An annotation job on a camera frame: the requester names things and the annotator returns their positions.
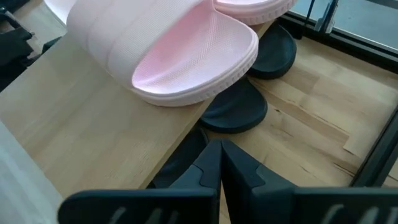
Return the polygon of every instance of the black object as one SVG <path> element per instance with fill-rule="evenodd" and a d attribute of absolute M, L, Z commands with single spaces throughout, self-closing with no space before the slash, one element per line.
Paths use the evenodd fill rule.
<path fill-rule="evenodd" d="M 297 187 L 229 140 L 210 142 L 169 189 L 81 192 L 62 203 L 58 221 L 218 223 L 220 178 L 232 224 L 398 221 L 398 189 Z"/>
<path fill-rule="evenodd" d="M 208 143 L 204 130 L 194 127 L 156 174 L 149 188 L 169 187 L 192 165 Z"/>
<path fill-rule="evenodd" d="M 50 49 L 55 43 L 57 43 L 58 40 L 60 40 L 62 37 L 57 37 L 53 40 L 48 41 L 47 43 L 45 43 L 43 45 L 43 49 L 42 49 L 42 54 L 46 53 L 46 51 L 48 51 L 48 49 Z"/>
<path fill-rule="evenodd" d="M 27 58 L 33 49 L 26 42 L 32 34 L 25 30 L 5 8 L 0 8 L 0 20 L 7 21 L 13 30 L 0 33 L 0 91 L 14 81 L 34 59 Z"/>
<path fill-rule="evenodd" d="M 200 124 L 216 133 L 241 133 L 258 125 L 267 108 L 267 101 L 244 77 L 216 96 Z"/>
<path fill-rule="evenodd" d="M 15 12 L 27 2 L 29 2 L 29 0 L 0 0 L 0 8 L 3 7 L 10 12 Z"/>
<path fill-rule="evenodd" d="M 398 158 L 398 107 L 355 174 L 350 186 L 381 187 Z"/>
<path fill-rule="evenodd" d="M 248 75 L 265 80 L 280 78 L 292 67 L 296 52 L 293 37 L 275 22 L 260 39 L 259 55 Z"/>

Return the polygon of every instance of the black metal frame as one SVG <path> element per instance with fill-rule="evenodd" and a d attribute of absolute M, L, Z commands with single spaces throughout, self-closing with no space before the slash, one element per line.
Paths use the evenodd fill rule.
<path fill-rule="evenodd" d="M 314 30 L 315 21 L 306 21 L 304 17 L 293 12 L 288 12 L 278 21 L 296 39 L 306 36 L 373 65 L 398 73 L 398 53 L 393 50 L 386 50 L 384 47 L 364 41 L 338 29 L 333 29 L 330 34 L 319 33 Z M 398 106 L 391 114 L 350 186 L 380 187 L 397 158 Z"/>
<path fill-rule="evenodd" d="M 6 8 L 10 12 L 15 12 L 30 0 L 0 0 L 0 7 Z"/>

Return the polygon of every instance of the wooden surface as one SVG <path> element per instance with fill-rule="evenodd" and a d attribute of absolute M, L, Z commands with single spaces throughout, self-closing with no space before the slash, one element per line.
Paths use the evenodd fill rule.
<path fill-rule="evenodd" d="M 33 17 L 52 16 L 32 3 L 26 6 L 37 6 Z M 210 102 L 181 108 L 145 103 L 66 34 L 0 93 L 0 119 L 65 197 L 84 189 L 146 187 Z"/>
<path fill-rule="evenodd" d="M 265 120 L 231 138 L 301 186 L 348 185 L 398 103 L 398 76 L 309 39 L 278 80 L 251 79 Z"/>
<path fill-rule="evenodd" d="M 41 0 L 31 0 L 21 12 L 18 17 L 36 33 L 32 45 L 38 52 L 65 32 Z M 98 187 L 144 187 L 210 101 L 158 110 L 117 85 L 72 42 L 62 39 L 0 94 L 0 119 L 61 196 Z M 396 75 L 312 40 L 297 41 L 297 47 L 286 76 L 251 79 L 269 102 L 265 120 L 246 133 L 210 135 L 232 139 L 297 185 L 347 185 L 398 102 Z M 27 154 L 12 148 L 19 155 L 3 147 L 0 153 L 12 158 L 2 165 L 28 164 L 20 168 L 24 175 L 6 169 L 12 183 L 46 183 Z M 397 179 L 398 164 L 385 185 L 398 186 Z M 43 195 L 44 203 L 60 201 L 56 190 L 48 191 L 54 193 Z M 220 222 L 229 222 L 225 200 Z"/>

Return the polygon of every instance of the textured footbed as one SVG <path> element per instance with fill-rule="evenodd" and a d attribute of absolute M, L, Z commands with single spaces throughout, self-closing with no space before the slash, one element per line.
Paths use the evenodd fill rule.
<path fill-rule="evenodd" d="M 200 124 L 216 133 L 241 133 L 258 125 L 266 113 L 266 100 L 244 77 L 217 95 Z"/>
<path fill-rule="evenodd" d="M 182 17 L 172 16 L 179 12 L 172 4 L 190 3 L 167 3 L 165 0 L 140 3 L 101 0 L 96 2 L 93 12 L 87 13 L 83 7 L 92 6 L 93 0 L 77 0 L 67 19 L 68 31 L 115 79 L 154 105 L 198 103 L 216 96 L 250 69 L 258 53 L 258 37 L 252 29 L 216 11 L 212 0 L 198 3 Z M 138 57 L 134 47 L 142 46 L 139 43 L 145 41 L 144 44 L 148 44 L 149 40 L 134 34 L 133 27 L 159 33 L 152 26 L 143 26 L 156 17 L 153 8 L 163 9 L 165 16 L 178 18 L 178 21 L 151 42 L 149 51 L 140 49 L 139 52 L 146 54 Z M 90 18 L 81 25 L 80 17 L 87 16 L 85 13 Z M 141 40 L 132 43 L 136 36 Z"/>
<path fill-rule="evenodd" d="M 148 102 L 182 106 L 203 101 L 231 86 L 254 63 L 256 34 L 228 16 L 205 14 L 199 7 L 165 34 L 137 67 L 132 84 Z"/>
<path fill-rule="evenodd" d="M 259 55 L 248 75 L 265 80 L 280 78 L 292 67 L 297 52 L 293 37 L 278 24 L 273 24 L 261 38 Z"/>
<path fill-rule="evenodd" d="M 215 7 L 247 25 L 273 21 L 289 11 L 297 0 L 216 0 Z"/>
<path fill-rule="evenodd" d="M 167 188 L 177 180 L 206 148 L 209 139 L 199 127 L 193 128 L 152 180 L 152 187 Z"/>

